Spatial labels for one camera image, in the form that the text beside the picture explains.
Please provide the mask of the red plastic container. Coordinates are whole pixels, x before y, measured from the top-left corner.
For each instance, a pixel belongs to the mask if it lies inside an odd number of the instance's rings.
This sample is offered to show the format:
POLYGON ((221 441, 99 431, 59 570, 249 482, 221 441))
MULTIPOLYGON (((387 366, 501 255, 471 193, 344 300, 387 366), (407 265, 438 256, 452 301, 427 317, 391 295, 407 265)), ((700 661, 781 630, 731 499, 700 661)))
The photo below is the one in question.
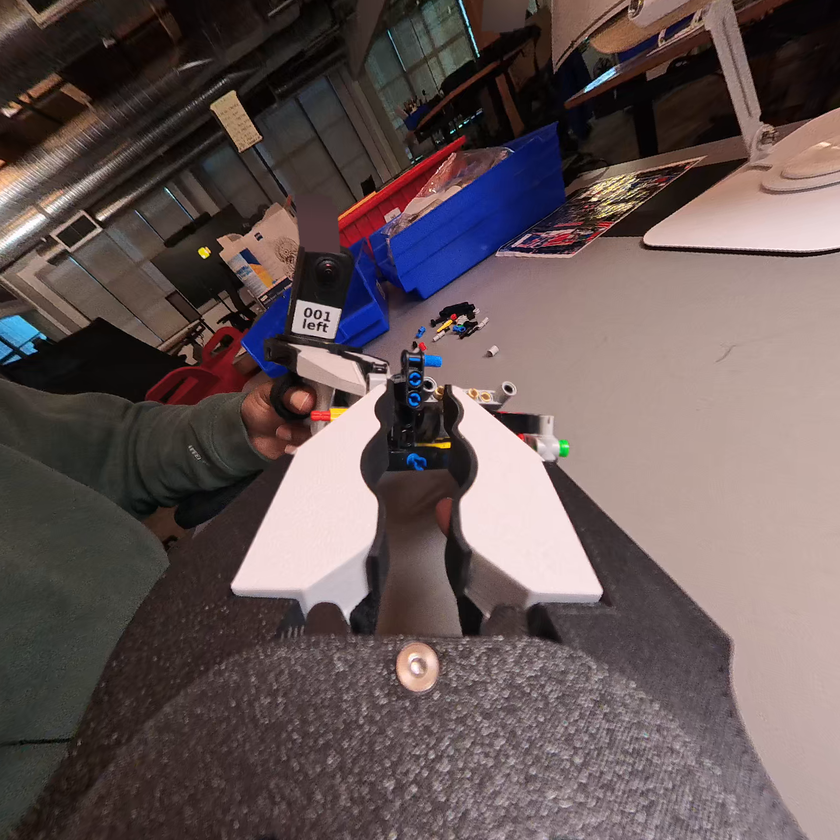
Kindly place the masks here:
POLYGON ((154 384, 145 395, 145 401, 169 405, 195 405, 219 384, 216 374, 198 365, 178 368, 154 384))
POLYGON ((243 390, 249 374, 243 373, 236 365, 242 350, 242 338, 242 332, 233 327, 223 327, 204 345, 198 365, 198 369, 208 375, 201 386, 202 399, 243 390))

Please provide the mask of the red plastic bin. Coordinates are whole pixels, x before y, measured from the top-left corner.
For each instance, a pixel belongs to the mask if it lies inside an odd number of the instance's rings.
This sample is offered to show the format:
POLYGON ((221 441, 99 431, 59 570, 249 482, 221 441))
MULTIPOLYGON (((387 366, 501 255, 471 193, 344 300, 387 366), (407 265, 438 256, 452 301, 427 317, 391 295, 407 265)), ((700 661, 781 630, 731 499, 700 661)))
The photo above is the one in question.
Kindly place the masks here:
POLYGON ((466 141, 465 136, 459 137, 342 213, 339 216, 341 246, 349 248, 393 220, 419 194, 438 167, 466 141))

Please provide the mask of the wooden desk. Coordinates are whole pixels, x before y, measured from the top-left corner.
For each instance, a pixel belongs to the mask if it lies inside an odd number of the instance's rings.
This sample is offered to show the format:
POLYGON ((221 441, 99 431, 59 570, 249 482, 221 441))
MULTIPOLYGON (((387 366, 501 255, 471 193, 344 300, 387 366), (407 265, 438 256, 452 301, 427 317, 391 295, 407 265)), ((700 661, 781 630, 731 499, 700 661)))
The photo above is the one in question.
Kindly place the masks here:
MULTIPOLYGON (((787 1, 754 1, 743 4, 735 9, 738 25, 749 25, 772 14, 777 8, 787 3, 787 1)), ((631 79, 644 76, 650 70, 667 65, 670 61, 686 56, 691 50, 709 43, 711 43, 711 34, 703 23, 686 28, 663 45, 655 49, 647 49, 602 73, 586 87, 567 98, 563 105, 568 110, 579 107, 584 102, 601 96, 631 79)))

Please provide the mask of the clear bag of lego parts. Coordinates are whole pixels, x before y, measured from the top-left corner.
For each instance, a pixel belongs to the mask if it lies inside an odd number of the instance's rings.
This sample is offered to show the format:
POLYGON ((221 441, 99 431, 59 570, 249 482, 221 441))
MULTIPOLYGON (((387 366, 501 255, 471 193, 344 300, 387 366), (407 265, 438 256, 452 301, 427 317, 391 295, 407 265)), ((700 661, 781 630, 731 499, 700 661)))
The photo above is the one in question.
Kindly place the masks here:
POLYGON ((459 150, 450 154, 400 216, 385 226, 386 232, 389 235, 400 233, 512 155, 513 149, 509 146, 459 150))

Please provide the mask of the lego instruction booklet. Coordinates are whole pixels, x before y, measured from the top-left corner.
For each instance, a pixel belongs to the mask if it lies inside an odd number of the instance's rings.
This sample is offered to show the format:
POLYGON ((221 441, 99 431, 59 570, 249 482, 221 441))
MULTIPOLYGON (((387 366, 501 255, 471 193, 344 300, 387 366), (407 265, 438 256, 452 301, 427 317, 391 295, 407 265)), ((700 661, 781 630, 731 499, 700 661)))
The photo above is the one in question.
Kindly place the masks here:
POLYGON ((576 256, 704 159, 697 156, 589 185, 499 248, 497 256, 548 259, 576 256))

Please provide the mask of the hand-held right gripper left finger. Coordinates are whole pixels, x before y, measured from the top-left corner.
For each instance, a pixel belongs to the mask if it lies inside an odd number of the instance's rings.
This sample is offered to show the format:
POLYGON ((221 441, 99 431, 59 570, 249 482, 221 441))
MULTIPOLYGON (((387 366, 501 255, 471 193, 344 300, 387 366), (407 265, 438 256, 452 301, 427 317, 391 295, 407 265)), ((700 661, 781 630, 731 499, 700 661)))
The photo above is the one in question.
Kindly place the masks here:
POLYGON ((237 596, 352 614, 379 586, 394 384, 386 379, 292 457, 231 583, 237 596))

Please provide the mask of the printed cardboard box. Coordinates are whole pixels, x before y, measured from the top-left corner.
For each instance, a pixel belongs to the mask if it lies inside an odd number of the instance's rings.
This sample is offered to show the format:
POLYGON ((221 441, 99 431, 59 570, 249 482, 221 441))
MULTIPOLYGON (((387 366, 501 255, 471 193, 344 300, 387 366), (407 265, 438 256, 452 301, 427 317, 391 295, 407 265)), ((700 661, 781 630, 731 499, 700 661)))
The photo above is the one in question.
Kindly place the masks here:
POLYGON ((270 205, 246 234, 228 234, 217 243, 221 259, 263 308, 288 289, 300 243, 297 218, 286 205, 270 205))

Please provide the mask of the small blue plastic bin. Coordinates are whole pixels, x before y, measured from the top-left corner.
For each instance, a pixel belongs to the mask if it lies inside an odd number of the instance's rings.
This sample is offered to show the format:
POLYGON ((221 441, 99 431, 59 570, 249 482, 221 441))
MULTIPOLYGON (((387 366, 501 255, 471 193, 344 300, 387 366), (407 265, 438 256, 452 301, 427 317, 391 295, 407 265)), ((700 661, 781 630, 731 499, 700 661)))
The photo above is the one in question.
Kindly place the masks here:
MULTIPOLYGON (((350 252, 354 259, 354 271, 335 340, 337 343, 362 348, 388 331, 389 311, 370 244, 362 239, 350 246, 350 252)), ((264 353, 264 341, 281 334, 286 326, 291 281, 279 284, 278 288, 280 294, 255 321, 240 343, 270 378, 286 373, 283 366, 267 360, 264 353)))

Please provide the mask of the large blue plastic bin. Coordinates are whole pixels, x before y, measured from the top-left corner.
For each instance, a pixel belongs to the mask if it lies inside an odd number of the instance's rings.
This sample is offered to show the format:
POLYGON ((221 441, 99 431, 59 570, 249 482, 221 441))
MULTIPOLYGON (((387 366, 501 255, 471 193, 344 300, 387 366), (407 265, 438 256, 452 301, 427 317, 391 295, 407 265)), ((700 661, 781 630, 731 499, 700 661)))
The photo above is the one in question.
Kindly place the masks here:
POLYGON ((558 123, 511 143, 511 154, 407 229, 369 236, 386 280, 427 299, 524 234, 565 200, 558 123))

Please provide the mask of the person's left hand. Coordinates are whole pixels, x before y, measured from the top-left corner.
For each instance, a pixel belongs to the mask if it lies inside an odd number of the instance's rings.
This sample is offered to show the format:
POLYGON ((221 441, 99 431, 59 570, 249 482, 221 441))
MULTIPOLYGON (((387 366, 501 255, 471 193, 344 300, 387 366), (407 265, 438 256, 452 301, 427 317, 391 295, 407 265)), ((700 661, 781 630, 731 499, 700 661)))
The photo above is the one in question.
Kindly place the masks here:
POLYGON ((293 455, 312 436, 311 411, 317 394, 308 385, 291 387, 283 395, 288 416, 275 410, 270 395, 273 381, 263 381, 252 388, 241 406, 241 417, 254 450, 267 460, 293 455))

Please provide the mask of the pile of loose lego parts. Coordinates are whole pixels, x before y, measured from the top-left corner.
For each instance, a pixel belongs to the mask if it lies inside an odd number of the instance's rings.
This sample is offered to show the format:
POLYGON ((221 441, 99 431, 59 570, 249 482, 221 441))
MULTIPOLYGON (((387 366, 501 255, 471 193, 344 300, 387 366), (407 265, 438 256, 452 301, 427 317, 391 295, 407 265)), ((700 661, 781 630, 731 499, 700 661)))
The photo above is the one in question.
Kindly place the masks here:
POLYGON ((470 301, 462 301, 441 308, 437 316, 431 318, 428 326, 418 328, 411 348, 412 350, 426 350, 430 343, 435 343, 448 334, 463 340, 483 330, 489 320, 489 316, 470 301))

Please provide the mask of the person's green jacket torso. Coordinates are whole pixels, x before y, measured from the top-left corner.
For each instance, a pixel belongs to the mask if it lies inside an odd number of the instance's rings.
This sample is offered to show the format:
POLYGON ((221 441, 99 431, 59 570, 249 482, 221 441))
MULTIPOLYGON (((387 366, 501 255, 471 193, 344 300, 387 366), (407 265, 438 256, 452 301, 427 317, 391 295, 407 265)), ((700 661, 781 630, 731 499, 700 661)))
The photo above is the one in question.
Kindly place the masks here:
POLYGON ((151 531, 110 499, 5 446, 1 491, 6 838, 64 758, 166 558, 151 531))

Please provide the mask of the person's left forearm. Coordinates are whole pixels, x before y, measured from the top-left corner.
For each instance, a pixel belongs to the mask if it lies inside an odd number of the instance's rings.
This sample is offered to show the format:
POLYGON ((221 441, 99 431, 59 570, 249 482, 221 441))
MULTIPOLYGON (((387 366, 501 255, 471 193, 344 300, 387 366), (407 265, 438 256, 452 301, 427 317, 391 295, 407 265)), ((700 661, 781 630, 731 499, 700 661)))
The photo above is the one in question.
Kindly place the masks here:
POLYGON ((12 458, 95 490, 136 518, 268 466, 246 432, 245 394, 192 406, 58 395, 3 380, 2 477, 12 458))

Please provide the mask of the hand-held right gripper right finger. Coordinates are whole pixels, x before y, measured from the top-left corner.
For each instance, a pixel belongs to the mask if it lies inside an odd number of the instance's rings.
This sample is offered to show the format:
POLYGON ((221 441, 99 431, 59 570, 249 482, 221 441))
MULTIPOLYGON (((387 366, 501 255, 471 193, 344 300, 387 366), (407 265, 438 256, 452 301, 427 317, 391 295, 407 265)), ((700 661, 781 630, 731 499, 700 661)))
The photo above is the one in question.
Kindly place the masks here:
POLYGON ((445 552, 456 597, 482 618, 500 606, 598 603, 602 584, 540 454, 456 385, 444 388, 443 414, 457 485, 445 552))

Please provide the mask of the partly built lego model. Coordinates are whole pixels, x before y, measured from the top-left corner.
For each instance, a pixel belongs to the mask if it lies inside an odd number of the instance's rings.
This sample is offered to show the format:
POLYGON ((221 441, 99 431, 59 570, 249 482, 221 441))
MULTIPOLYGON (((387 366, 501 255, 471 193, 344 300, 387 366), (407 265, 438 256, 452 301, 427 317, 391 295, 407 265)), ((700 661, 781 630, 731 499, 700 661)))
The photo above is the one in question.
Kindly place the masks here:
MULTIPOLYGON (((397 372, 393 374, 387 362, 369 356, 373 358, 373 363, 368 393, 386 379, 394 384, 395 407, 388 431, 390 454, 385 471, 448 470, 450 440, 445 431, 443 414, 446 385, 439 385, 430 376, 433 368, 441 366, 441 359, 423 350, 405 350, 397 372)), ((557 437, 554 432, 552 415, 512 413, 506 409, 506 404, 517 394, 511 382, 504 381, 495 390, 464 390, 532 446, 547 464, 555 464, 570 454, 569 442, 557 437)), ((341 391, 335 391, 331 397, 331 405, 319 404, 311 413, 311 421, 319 427, 319 431, 362 398, 341 391)))

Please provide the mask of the white lamp base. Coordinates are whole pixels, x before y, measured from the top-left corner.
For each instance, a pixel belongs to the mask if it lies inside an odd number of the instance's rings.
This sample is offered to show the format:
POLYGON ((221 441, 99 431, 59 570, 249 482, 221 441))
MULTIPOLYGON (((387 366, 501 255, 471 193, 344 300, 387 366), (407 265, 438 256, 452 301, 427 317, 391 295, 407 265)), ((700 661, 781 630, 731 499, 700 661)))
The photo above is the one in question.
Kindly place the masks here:
POLYGON ((732 2, 709 2, 711 37, 748 159, 644 236, 655 249, 783 256, 839 250, 839 110, 782 140, 761 119, 758 94, 732 2))

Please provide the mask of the hanging paper sign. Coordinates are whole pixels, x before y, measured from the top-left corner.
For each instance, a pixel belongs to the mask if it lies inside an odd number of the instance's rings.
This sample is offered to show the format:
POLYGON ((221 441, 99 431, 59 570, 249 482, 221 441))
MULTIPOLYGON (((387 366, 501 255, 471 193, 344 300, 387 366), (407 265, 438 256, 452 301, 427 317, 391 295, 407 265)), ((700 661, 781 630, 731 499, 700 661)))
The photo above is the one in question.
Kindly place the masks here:
POLYGON ((263 141, 263 135, 247 114, 236 91, 225 93, 213 101, 209 108, 234 143, 237 152, 248 151, 263 141))

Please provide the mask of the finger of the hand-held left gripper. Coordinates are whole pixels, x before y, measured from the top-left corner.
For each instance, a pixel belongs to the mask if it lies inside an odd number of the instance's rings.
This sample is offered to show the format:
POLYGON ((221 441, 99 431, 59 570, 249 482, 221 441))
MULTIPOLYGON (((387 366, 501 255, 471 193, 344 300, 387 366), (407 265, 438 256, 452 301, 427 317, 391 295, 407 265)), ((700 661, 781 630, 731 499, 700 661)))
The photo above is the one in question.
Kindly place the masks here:
POLYGON ((296 375, 310 386, 365 396, 371 389, 373 358, 362 350, 345 346, 297 346, 296 375))

